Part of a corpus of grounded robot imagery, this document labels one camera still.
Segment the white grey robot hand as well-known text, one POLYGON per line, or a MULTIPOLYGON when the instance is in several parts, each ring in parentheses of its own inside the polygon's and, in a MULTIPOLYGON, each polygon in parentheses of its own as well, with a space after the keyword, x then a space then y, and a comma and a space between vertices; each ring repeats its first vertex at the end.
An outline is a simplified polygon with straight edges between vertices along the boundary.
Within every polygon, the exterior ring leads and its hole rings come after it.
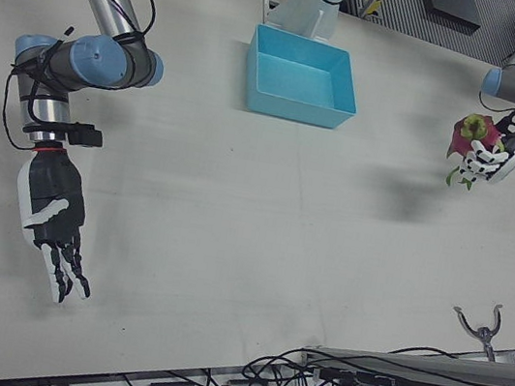
POLYGON ((470 143, 471 149, 464 156, 458 173, 464 183, 486 181, 496 184, 515 169, 515 133, 505 138, 503 149, 495 145, 485 148, 478 139, 470 143))

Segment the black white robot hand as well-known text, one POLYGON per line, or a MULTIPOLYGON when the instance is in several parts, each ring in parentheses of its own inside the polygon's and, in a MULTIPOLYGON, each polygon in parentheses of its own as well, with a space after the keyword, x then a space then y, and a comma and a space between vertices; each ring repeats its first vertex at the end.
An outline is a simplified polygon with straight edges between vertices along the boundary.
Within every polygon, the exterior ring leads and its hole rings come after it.
POLYGON ((41 252, 51 298, 57 304, 73 289, 82 299, 91 294, 80 253, 80 228, 86 214, 81 183, 63 147, 36 148, 17 177, 22 234, 41 252))

